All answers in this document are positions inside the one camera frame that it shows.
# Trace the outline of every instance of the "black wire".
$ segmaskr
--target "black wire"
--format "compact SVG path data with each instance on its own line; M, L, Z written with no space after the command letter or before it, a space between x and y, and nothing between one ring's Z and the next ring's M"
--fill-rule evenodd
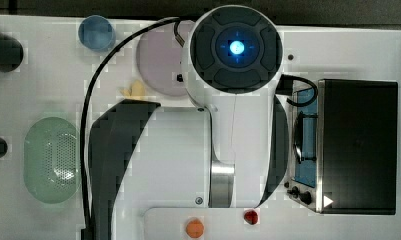
M100 75L101 71L103 68L106 66L106 64L110 61L110 59L117 53L119 50L125 46L129 41L133 40L134 38L140 36L143 33L146 33L152 29L161 27L163 25L169 24L169 23L174 23L174 22L179 22L181 21L180 18L170 18L166 19L160 22L156 22L146 28L143 28L139 30L138 32L132 34L131 36L127 37L124 39L121 43L119 43L116 47L113 48L113 50L104 58L103 62L101 62L100 66L97 68L97 70L94 73L94 76L91 79L91 82L88 86L87 93L85 95L85 101L84 101L84 106L82 108L82 114L81 114L81 131L79 135L79 146L80 146L80 165L81 165L81 178L82 178L82 203L84 207L84 217L85 217L85 227L90 228L92 227L91 225L91 218L90 218L90 213L89 213L89 200L88 200L88 184L87 184L87 172L85 170L85 128L87 124L87 113L88 113L88 106L90 104L90 99L91 99L91 94L94 89L94 85L97 81L98 76Z
M302 77L282 74L281 81L286 81L286 80L304 82L313 88L313 96L308 101L303 102L303 103L298 103L298 102L293 102L293 100L291 100L291 99L287 99L288 104L295 106L295 107L306 107L309 104L311 104L313 101L315 101L315 99L318 97L318 87L316 87L316 85L312 81L310 81L306 78L302 78Z
M175 35L175 39L178 41L179 45L181 45L181 47L184 47L185 41L181 37L181 35L179 35L179 32L178 32L178 26L180 23L181 23L181 21L178 21L174 24L174 35Z

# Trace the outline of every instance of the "black device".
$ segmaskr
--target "black device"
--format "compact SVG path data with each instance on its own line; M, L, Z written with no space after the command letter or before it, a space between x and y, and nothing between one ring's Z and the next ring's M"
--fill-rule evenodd
M398 85L324 79L293 109L290 198L324 214L396 211ZM297 87L304 101L310 87Z
M23 47L16 39L0 33L0 72L10 72L19 67Z

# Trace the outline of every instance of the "blue light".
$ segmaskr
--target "blue light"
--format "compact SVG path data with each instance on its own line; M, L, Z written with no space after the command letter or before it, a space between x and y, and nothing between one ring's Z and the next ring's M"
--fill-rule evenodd
M229 45L229 49L233 54L241 54L244 52L244 44L240 41L234 41Z

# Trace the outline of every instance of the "green mesh basket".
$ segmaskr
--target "green mesh basket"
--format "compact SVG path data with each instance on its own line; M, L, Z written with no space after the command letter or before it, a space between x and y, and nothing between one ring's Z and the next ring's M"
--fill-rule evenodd
M68 121L49 117L35 123L25 138L24 180L39 201L60 203L80 184L78 132Z

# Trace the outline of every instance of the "cup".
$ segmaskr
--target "cup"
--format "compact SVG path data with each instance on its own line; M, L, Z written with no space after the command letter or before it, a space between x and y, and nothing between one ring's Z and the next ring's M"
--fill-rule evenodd
M116 42L115 30L110 22L98 15L89 16L79 26L81 43L96 52L110 50Z

